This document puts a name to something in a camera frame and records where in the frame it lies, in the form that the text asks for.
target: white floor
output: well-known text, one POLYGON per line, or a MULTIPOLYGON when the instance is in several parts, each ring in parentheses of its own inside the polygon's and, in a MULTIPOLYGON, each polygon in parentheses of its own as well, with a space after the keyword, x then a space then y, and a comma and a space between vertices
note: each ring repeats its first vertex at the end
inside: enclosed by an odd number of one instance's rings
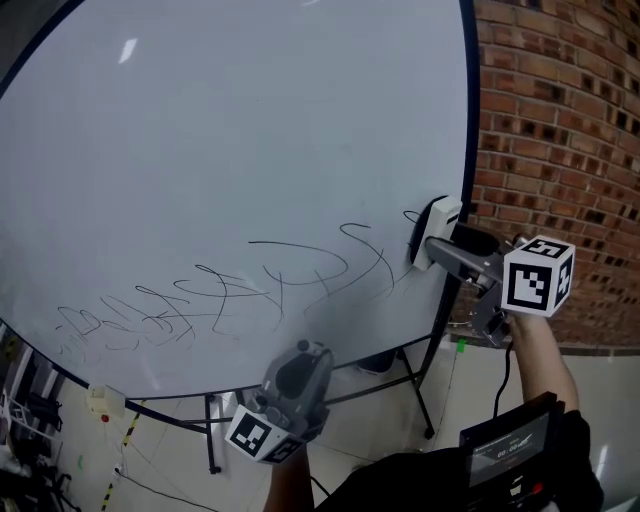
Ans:
MULTIPOLYGON (((410 349, 417 365, 426 345, 410 349)), ((592 428, 591 460, 606 493, 607 507, 640 494, 640 357, 566 357, 580 390, 581 409, 592 428)), ((509 386, 501 400, 505 411, 521 403, 515 360, 509 386)), ((391 376, 400 375, 396 361, 391 376)), ((504 375, 504 351, 467 346, 458 353, 444 342, 422 392, 436 427, 436 436, 423 437, 424 421, 410 385, 338 404, 332 408, 323 434, 309 446, 311 473, 329 491, 351 470, 399 451, 457 446, 461 429, 489 419, 495 393, 504 375)), ((354 369, 334 373, 330 396, 375 385, 379 379, 354 369)), ((210 475, 205 436, 141 417, 130 444, 122 439, 133 418, 103 424, 84 405, 84 390, 66 382, 59 401, 64 421, 60 466, 73 476, 70 493, 84 511, 100 510, 110 482, 115 483, 107 510, 195 511, 131 482, 116 481, 115 464, 138 482, 220 512, 260 511, 269 488, 269 468, 250 462, 220 440, 214 431, 216 462, 223 473, 210 475)), ((147 406, 182 419, 204 417, 202 398, 147 402, 147 406)), ((232 395, 220 406, 233 414, 232 395)), ((316 503, 323 495, 314 488, 316 503)))

